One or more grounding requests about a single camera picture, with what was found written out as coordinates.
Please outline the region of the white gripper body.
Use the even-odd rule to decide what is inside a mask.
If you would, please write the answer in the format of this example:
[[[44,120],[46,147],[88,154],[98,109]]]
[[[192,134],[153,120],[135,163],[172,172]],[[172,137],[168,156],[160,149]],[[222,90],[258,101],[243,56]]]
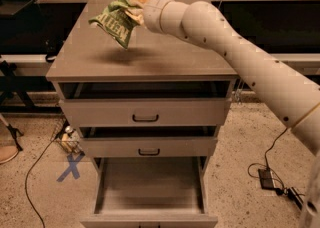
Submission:
[[[174,0],[148,0],[143,7],[144,24],[153,33],[183,38],[182,19],[187,7]]]

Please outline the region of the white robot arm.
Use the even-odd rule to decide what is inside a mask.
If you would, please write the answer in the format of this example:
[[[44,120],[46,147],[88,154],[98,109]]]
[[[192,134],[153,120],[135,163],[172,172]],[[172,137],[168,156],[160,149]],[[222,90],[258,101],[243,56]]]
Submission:
[[[239,35],[212,4],[197,1],[129,0],[154,33],[174,36],[218,53],[312,154],[299,228],[320,227],[320,88]]]

